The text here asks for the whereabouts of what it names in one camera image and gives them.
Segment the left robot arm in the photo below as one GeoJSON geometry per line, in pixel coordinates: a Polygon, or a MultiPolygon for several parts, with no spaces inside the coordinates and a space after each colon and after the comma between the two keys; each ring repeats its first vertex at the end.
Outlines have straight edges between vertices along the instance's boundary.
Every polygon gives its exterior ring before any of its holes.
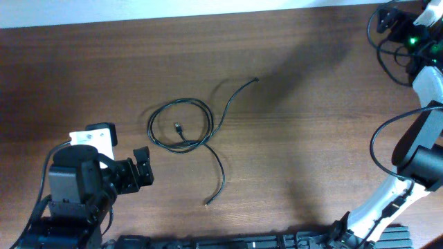
{"type": "Polygon", "coordinates": [[[103,220],[121,194],[152,185],[148,147],[115,161],[91,145],[55,152],[48,172],[51,193],[41,199],[17,248],[101,248],[103,220]]]}

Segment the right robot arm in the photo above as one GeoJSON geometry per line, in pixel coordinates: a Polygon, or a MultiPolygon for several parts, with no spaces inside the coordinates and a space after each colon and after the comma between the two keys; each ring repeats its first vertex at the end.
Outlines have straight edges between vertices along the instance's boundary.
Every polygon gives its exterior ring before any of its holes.
{"type": "Polygon", "coordinates": [[[371,150],[378,168],[388,174],[376,192],[360,207],[347,212],[321,235],[296,235],[297,247],[306,248],[406,248],[392,222],[414,202],[442,187],[442,2],[424,1],[419,15],[394,8],[391,2],[379,6],[371,16],[379,34],[389,35],[374,45],[381,56],[407,57],[409,76],[405,84],[417,94],[421,107],[384,122],[389,124],[416,115],[417,119],[393,150],[393,169],[383,166],[371,150]]]}

